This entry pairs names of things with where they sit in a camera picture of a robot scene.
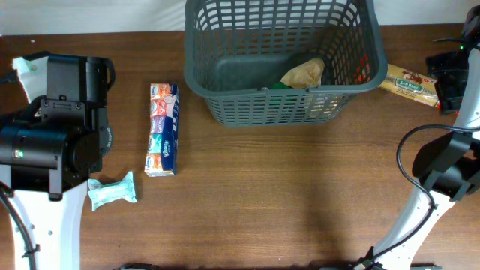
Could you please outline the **San Remo spaghetti packet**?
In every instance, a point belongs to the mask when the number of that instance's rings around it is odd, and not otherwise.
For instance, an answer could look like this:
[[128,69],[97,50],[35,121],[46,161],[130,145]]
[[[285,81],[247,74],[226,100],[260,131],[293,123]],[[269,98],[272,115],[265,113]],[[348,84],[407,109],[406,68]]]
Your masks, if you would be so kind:
[[[368,73],[371,72],[371,66],[368,61],[368,55],[364,54],[360,60],[353,62],[358,65],[354,68],[354,83],[362,84],[371,79],[371,75],[368,75]],[[442,107],[440,98],[435,89],[435,83],[437,83],[437,79],[421,75],[393,64],[388,64],[385,79],[377,86],[377,88],[441,110]]]

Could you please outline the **brown paper bag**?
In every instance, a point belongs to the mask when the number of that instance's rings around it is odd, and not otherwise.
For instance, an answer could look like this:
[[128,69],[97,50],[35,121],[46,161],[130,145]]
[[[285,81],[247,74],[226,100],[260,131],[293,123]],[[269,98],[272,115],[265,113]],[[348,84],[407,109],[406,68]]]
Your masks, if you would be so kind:
[[290,69],[280,81],[294,89],[317,87],[321,85],[325,67],[325,62],[321,58],[312,58]]

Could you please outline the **grey plastic shopping basket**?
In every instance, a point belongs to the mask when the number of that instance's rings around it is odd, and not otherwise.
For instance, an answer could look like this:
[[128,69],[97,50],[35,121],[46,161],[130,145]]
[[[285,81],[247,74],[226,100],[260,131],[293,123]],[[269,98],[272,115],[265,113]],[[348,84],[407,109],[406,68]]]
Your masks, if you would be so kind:
[[[364,54],[371,79],[354,83]],[[329,122],[387,72],[372,0],[189,0],[184,57],[188,87],[230,128]],[[315,58],[325,62],[321,85],[271,89]]]

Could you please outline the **green lidded small jar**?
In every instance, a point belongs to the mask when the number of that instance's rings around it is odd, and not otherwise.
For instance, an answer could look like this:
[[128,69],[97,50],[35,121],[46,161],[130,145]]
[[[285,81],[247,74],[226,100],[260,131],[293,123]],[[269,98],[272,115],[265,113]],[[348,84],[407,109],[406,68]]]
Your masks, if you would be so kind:
[[285,85],[282,82],[278,82],[278,83],[274,84],[271,87],[271,89],[291,89],[291,86]]

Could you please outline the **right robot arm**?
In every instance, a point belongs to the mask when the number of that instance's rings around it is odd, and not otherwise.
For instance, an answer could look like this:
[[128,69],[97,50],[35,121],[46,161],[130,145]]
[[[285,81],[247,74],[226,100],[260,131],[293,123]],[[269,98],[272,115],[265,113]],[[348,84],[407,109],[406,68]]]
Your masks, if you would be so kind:
[[442,113],[457,112],[447,133],[424,145],[412,172],[400,172],[414,188],[385,238],[354,269],[410,269],[436,222],[455,203],[479,190],[479,7],[466,15],[460,49],[427,58]]

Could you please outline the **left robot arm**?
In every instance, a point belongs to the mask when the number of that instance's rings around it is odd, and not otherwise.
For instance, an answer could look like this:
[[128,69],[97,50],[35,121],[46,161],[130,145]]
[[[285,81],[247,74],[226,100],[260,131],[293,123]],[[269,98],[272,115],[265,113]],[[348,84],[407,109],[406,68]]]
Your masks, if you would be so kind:
[[16,269],[78,269],[87,182],[113,144],[108,58],[38,52],[14,59],[27,107],[1,117],[1,202]]

